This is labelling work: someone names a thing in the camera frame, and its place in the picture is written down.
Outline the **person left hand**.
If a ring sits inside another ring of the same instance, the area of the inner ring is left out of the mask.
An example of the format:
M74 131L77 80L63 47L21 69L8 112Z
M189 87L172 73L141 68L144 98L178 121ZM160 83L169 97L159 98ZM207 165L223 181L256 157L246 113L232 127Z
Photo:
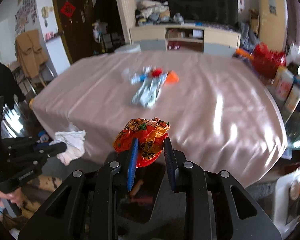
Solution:
M8 193L8 194L5 194L0 191L0 206L4 205L2 202L3 199L7 199L11 203L21 206L21 204L23 203L21 188L18 188L15 191Z

